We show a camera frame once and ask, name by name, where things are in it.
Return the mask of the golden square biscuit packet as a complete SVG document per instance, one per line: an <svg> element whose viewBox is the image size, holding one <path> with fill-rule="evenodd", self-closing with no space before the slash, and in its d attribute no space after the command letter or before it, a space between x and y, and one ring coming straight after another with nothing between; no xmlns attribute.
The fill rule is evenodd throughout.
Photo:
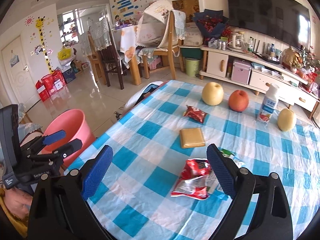
<svg viewBox="0 0 320 240"><path fill-rule="evenodd" d="M184 128L180 130L181 148L195 148L206 145L200 128Z"/></svg>

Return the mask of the white door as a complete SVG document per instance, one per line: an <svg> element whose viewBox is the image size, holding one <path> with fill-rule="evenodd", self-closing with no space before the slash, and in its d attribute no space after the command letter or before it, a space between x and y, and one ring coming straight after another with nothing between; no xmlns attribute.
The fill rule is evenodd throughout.
<svg viewBox="0 0 320 240"><path fill-rule="evenodd" d="M39 100L35 83L31 78L29 67L22 48L21 37L18 36L1 50L5 71L18 103L28 111Z"/></svg>

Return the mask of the white yogurt drink bottle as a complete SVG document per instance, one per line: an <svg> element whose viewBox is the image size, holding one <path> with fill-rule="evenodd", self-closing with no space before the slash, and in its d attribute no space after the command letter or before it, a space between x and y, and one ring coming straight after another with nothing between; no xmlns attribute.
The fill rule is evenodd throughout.
<svg viewBox="0 0 320 240"><path fill-rule="evenodd" d="M279 101L279 86L271 83L260 106L257 121L267 125Z"/></svg>

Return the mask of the white electric kettle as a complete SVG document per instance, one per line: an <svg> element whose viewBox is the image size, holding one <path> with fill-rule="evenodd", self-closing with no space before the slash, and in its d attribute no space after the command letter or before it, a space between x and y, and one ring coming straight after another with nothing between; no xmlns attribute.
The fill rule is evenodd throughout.
<svg viewBox="0 0 320 240"><path fill-rule="evenodd" d="M228 43L228 49L236 52L246 50L245 33L243 31L232 33L231 41Z"/></svg>

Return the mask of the yellow green snack bag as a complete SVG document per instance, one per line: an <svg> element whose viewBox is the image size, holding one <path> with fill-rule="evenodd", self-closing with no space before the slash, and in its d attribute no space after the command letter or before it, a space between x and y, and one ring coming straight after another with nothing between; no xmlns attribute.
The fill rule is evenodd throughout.
<svg viewBox="0 0 320 240"><path fill-rule="evenodd" d="M232 152L230 152L229 150L226 150L226 149L221 148L221 149L220 149L220 152L222 153L222 155L223 155L225 158L232 159L238 168L244 167L245 163L244 163L242 160L240 160L238 157L236 157L236 156L235 156Z"/></svg>

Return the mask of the white tv cabinet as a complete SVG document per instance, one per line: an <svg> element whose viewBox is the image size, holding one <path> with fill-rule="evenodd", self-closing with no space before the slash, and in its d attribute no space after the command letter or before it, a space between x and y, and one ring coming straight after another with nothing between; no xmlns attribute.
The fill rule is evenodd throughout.
<svg viewBox="0 0 320 240"><path fill-rule="evenodd" d="M271 83L280 88L279 99L288 104L291 108L298 105L308 111L308 118L311 119L319 106L319 98L309 93L299 84L305 84L305 80L298 75L285 70L280 64L272 64L261 59L234 52L231 50L219 50L202 46L203 65L199 72L200 79L211 77L242 87L246 87L255 94L266 93ZM242 59L251 63L251 74L247 85L231 80L232 66L234 59Z"/></svg>

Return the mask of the yellow pear right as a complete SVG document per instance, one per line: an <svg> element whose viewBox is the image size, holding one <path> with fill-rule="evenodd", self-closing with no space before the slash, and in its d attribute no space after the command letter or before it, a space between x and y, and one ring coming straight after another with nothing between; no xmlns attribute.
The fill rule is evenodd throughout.
<svg viewBox="0 0 320 240"><path fill-rule="evenodd" d="M278 115L277 125L283 132L292 130L296 125L297 117L294 111L282 109Z"/></svg>

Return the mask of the wooden chair with cloths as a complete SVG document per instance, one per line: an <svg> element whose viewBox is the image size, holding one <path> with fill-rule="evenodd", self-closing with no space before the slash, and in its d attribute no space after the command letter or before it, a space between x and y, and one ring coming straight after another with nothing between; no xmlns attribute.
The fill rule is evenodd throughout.
<svg viewBox="0 0 320 240"><path fill-rule="evenodd" d="M185 39L185 13L175 10L169 0L157 0L143 12L137 25L120 31L120 52L130 67L142 64L144 76L150 77L154 57L165 59L164 69L169 69L176 79L174 57L181 58L180 46Z"/></svg>

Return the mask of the red gift boxes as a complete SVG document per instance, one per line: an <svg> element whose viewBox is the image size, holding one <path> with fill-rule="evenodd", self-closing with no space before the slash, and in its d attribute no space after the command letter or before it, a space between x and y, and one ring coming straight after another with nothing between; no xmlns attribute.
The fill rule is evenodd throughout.
<svg viewBox="0 0 320 240"><path fill-rule="evenodd" d="M57 91L66 86L65 79L61 70L56 69L52 74L43 76L35 84L35 88L42 102L45 102Z"/></svg>

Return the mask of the dark wooden chair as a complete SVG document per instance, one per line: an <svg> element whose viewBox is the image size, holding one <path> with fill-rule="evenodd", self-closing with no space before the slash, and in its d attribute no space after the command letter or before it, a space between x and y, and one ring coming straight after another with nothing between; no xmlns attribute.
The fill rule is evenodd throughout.
<svg viewBox="0 0 320 240"><path fill-rule="evenodd" d="M122 58L116 49L114 37L107 18L93 23L88 30L89 44L98 58L107 87L111 86L109 74L116 74L120 89L124 89Z"/></svg>

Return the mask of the yellow pear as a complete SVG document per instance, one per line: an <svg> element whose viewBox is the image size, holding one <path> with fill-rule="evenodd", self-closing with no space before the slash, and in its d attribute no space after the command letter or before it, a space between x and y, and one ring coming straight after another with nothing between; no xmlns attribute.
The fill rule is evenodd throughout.
<svg viewBox="0 0 320 240"><path fill-rule="evenodd" d="M224 91L219 83L209 82L202 90L202 100L210 106L219 105L223 101Z"/></svg>
<svg viewBox="0 0 320 240"><path fill-rule="evenodd" d="M283 132L292 130L296 125L297 117L294 111L282 109L278 115L277 125Z"/></svg>

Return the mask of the black television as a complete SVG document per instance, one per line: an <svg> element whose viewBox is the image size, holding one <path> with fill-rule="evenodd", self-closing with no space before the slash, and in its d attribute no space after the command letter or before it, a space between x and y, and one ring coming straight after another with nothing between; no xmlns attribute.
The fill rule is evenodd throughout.
<svg viewBox="0 0 320 240"><path fill-rule="evenodd" d="M309 48L309 10L295 0L228 0L229 24Z"/></svg>

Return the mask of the dark flower bouquet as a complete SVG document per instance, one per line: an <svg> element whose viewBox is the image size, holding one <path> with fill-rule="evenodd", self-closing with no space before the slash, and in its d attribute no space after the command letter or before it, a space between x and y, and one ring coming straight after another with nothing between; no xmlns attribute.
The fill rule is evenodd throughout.
<svg viewBox="0 0 320 240"><path fill-rule="evenodd" d="M205 9L193 16L193 22L204 38L220 37L228 21L229 19L223 15L223 10Z"/></svg>

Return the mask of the dark red coffee wrapper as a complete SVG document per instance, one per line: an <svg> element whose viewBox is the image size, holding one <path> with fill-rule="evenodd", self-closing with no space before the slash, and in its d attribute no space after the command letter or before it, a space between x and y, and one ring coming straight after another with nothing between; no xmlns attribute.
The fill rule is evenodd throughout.
<svg viewBox="0 0 320 240"><path fill-rule="evenodd" d="M207 115L208 113L194 106L187 106L187 110L183 113L183 116L192 118L193 120L201 124L204 123Z"/></svg>

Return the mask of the pink storage box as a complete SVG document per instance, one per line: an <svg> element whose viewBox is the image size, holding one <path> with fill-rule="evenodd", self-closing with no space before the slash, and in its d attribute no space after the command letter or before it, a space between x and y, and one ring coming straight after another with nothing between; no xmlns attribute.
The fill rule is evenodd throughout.
<svg viewBox="0 0 320 240"><path fill-rule="evenodd" d="M251 74L251 63L242 59L234 59L231 80L247 85Z"/></svg>

